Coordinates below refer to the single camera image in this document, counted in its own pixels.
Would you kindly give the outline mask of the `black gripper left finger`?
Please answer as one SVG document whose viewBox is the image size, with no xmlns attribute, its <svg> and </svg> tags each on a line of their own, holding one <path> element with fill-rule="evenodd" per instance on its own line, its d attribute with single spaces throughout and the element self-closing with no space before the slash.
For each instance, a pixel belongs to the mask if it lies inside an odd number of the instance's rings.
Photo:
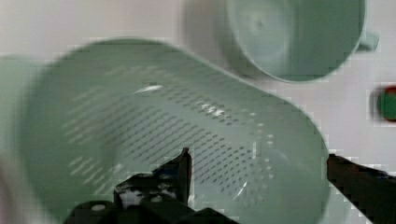
<svg viewBox="0 0 396 224">
<path fill-rule="evenodd" d="M 212 208 L 188 206 L 191 155 L 185 147 L 149 173 L 119 183 L 113 200 L 77 205 L 63 224 L 239 224 Z"/>
</svg>

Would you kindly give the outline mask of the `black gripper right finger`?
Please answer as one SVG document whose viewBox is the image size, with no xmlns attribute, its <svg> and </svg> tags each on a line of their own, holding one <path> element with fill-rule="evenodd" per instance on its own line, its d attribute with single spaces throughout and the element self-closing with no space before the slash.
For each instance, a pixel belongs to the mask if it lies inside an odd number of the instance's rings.
<svg viewBox="0 0 396 224">
<path fill-rule="evenodd" d="M 393 175 L 330 154 L 327 179 L 373 224 L 395 224 Z"/>
</svg>

